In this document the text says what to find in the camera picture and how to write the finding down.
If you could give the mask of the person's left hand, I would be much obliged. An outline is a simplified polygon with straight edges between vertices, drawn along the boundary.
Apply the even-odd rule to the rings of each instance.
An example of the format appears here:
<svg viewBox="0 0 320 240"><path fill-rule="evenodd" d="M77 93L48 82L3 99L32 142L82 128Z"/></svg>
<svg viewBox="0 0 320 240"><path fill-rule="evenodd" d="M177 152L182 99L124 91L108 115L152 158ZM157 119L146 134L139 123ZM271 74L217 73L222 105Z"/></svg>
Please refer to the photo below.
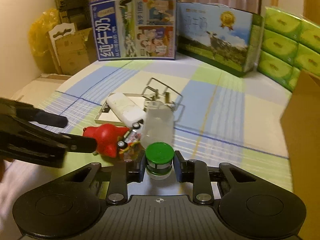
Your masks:
<svg viewBox="0 0 320 240"><path fill-rule="evenodd" d="M12 158L0 157L0 181L2 181L5 173L5 161L12 162Z"/></svg>

